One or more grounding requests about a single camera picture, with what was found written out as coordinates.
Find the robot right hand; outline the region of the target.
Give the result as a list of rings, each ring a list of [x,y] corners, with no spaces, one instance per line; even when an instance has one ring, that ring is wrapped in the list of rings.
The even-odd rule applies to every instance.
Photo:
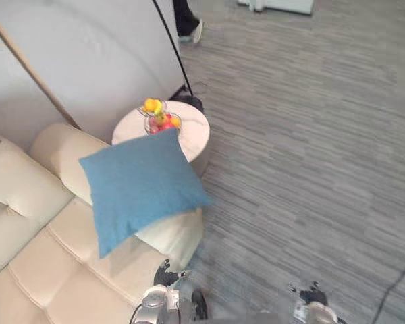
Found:
[[[312,302],[318,302],[323,306],[328,305],[327,295],[320,289],[319,282],[317,281],[313,281],[307,290],[301,290],[297,286],[290,284],[289,291],[298,294],[299,298],[305,305],[309,305]]]

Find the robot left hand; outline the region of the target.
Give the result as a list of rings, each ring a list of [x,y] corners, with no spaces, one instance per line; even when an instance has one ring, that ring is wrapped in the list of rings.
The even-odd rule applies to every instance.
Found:
[[[185,279],[190,276],[191,270],[181,270],[178,272],[168,271],[170,268],[170,260],[165,259],[158,267],[153,278],[153,285],[162,285],[165,287],[172,286],[175,282]]]

